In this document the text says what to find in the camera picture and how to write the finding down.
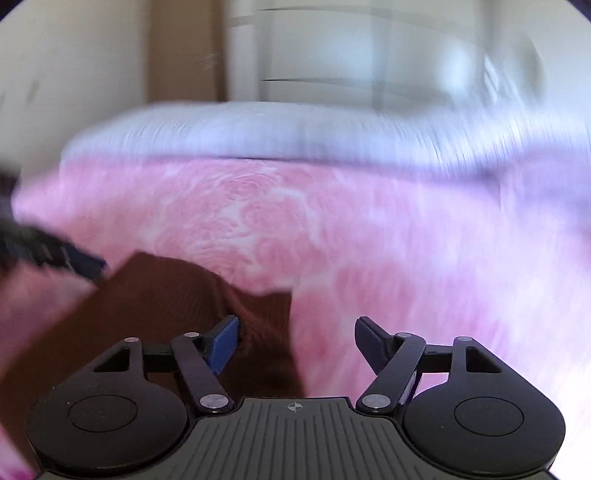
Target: pink blanket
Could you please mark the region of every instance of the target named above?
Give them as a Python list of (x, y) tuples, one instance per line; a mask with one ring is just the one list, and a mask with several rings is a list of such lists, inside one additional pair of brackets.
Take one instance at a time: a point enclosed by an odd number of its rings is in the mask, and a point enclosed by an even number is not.
[[(293, 348), (310, 396), (356, 400), (373, 379), (354, 344), (360, 315), (431, 343), (473, 336), (561, 408), (567, 439), (554, 472), (581, 478), (591, 443), (589, 243), (522, 226), (483, 184), (270, 161), (84, 161), (24, 188), (14, 207), (114, 267), (143, 249), (254, 293), (292, 289)], [(0, 290), (0, 375), (89, 289), (19, 268)], [(2, 438), (0, 478), (26, 478)]]

